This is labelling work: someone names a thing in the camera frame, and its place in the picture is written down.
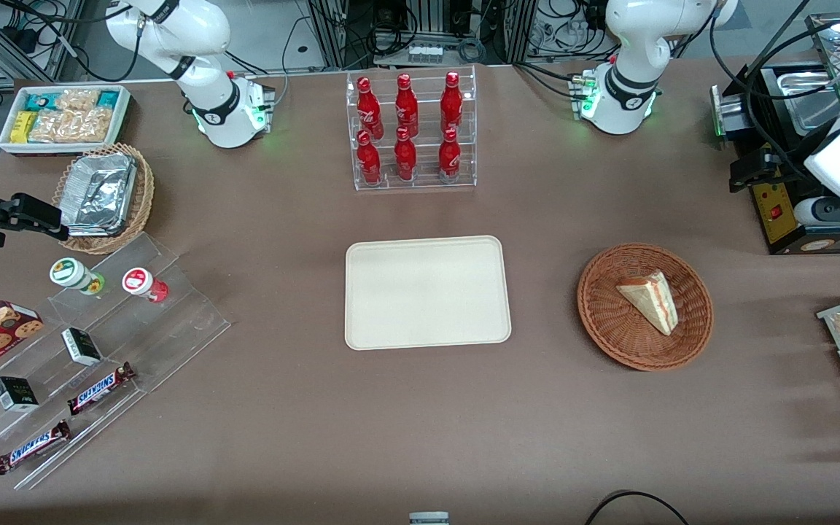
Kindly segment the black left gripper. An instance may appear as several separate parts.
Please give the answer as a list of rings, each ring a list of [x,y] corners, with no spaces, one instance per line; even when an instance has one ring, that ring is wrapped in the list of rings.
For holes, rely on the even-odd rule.
[[[769,145],[739,156],[729,166],[730,193],[743,192],[761,184],[793,184],[802,193],[814,192],[814,179],[785,162]]]

